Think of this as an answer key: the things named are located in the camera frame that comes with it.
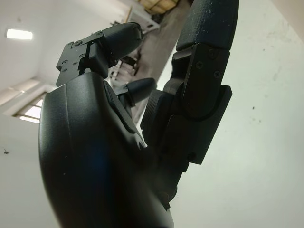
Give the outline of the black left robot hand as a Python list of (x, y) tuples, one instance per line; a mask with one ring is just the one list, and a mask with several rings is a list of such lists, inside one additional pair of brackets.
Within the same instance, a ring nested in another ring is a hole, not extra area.
[(202, 164), (232, 96), (222, 85), (237, 0), (196, 0), (162, 90), (144, 78), (112, 89), (109, 68), (143, 40), (129, 22), (65, 45), (39, 125), (44, 187), (63, 228), (172, 228), (170, 201)]

